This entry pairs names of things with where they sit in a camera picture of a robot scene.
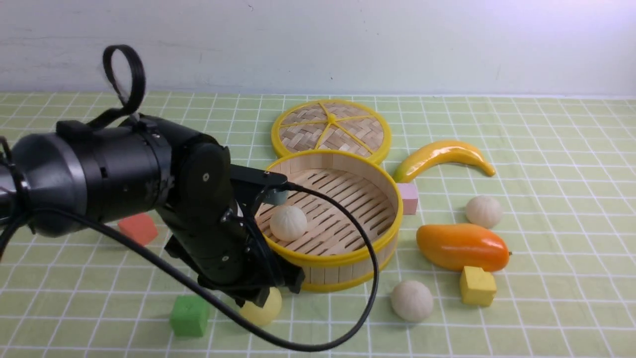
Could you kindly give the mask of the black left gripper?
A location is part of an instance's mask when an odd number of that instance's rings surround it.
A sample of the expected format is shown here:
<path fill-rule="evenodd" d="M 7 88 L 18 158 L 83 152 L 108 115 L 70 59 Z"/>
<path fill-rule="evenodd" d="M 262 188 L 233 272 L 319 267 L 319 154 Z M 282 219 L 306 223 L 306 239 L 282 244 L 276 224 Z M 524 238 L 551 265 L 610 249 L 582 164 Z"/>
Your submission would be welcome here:
<path fill-rule="evenodd" d="M 175 166 L 175 187 L 158 209 L 173 234 L 168 253 L 196 272 L 200 286 L 239 307 L 263 308 L 271 287 L 298 294 L 304 270 L 269 247 L 255 217 L 264 193 L 287 182 L 279 173 L 232 165 L 227 147 L 187 147 Z"/>

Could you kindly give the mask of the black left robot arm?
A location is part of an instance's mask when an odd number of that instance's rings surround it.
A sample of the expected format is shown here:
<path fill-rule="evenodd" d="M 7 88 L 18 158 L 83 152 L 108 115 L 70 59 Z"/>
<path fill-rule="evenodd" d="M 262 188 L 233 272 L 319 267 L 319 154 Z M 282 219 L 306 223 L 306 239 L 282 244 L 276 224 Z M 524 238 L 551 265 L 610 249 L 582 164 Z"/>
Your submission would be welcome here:
<path fill-rule="evenodd" d="M 102 129 L 62 121 L 2 157 L 1 227 L 42 207 L 98 223 L 154 210 L 172 233 L 166 252 L 197 274 L 198 285 L 263 306 L 271 287 L 298 294 L 305 279 L 270 249 L 254 217 L 287 181 L 234 165 L 213 137 L 155 116 Z"/>

